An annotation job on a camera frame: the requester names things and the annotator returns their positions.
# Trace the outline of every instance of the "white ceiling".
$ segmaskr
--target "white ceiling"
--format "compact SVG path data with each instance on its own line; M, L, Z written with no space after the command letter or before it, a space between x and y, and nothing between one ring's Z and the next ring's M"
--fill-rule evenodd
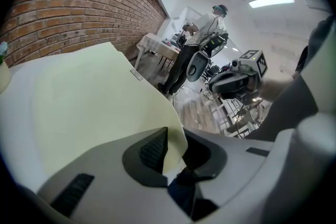
M262 49L269 66L268 75L287 77L296 67L311 31L330 14L325 0L295 0L282 4L252 9L253 0L188 0L188 5L200 13L211 12L215 4L229 9L226 26L229 37L240 51ZM225 52L232 60L237 53Z

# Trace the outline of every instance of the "shoe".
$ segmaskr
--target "shoe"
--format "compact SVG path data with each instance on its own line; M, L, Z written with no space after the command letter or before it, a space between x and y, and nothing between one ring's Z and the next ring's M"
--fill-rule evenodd
M164 85L162 83L158 83L157 85L158 90L163 94L166 95L168 92L165 90Z

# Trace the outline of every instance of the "brick wall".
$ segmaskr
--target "brick wall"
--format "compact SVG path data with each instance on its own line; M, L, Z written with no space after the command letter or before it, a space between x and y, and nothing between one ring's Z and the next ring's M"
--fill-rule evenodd
M0 41L8 42L9 66L106 41L130 58L165 18L157 0L15 0Z

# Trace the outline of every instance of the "wooden floor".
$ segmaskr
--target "wooden floor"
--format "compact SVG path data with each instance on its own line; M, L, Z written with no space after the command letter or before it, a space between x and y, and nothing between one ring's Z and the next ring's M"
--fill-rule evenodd
M142 57L137 71L154 87L157 84L164 83L168 77L169 70L172 65L169 62L161 61L160 55L146 54ZM181 123L187 129L199 129L215 134L224 134L221 131L221 126L227 122L227 117L223 110L217 111L216 108L220 105L217 97L209 99L205 87L205 80L200 78L196 82L186 81L184 85L175 95L168 95L167 98L173 103L177 111Z

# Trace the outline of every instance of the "ceiling light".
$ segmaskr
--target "ceiling light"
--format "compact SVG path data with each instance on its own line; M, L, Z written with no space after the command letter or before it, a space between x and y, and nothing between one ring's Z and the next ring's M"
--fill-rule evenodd
M269 5L285 4L285 3L294 3L294 0L255 0L249 2L249 5L252 8L259 8Z

